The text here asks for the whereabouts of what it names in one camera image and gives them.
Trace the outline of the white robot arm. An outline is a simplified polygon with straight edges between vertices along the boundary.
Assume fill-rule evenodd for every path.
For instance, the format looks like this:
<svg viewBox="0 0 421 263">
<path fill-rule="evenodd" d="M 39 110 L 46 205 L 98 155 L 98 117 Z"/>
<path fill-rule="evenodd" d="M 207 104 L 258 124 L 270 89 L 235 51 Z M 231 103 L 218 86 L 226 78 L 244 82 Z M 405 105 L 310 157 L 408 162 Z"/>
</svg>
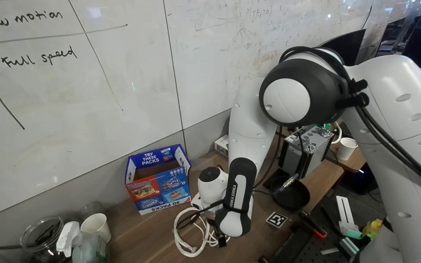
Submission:
<svg viewBox="0 0 421 263">
<path fill-rule="evenodd" d="M 279 126 L 342 122 L 377 181 L 389 225 L 355 263 L 421 263 L 421 69 L 406 56 L 346 66 L 323 47 L 291 47 L 231 107 L 228 168 L 201 173 L 193 203 L 219 231 L 251 228 L 253 189 Z"/>
</svg>

